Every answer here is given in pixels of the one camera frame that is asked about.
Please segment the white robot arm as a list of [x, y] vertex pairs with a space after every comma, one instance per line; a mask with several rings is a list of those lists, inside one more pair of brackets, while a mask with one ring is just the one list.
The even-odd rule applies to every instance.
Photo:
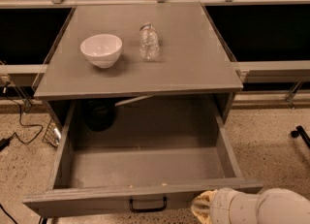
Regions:
[[201, 224], [310, 224], [310, 201], [283, 188], [205, 191], [192, 201], [191, 212]]

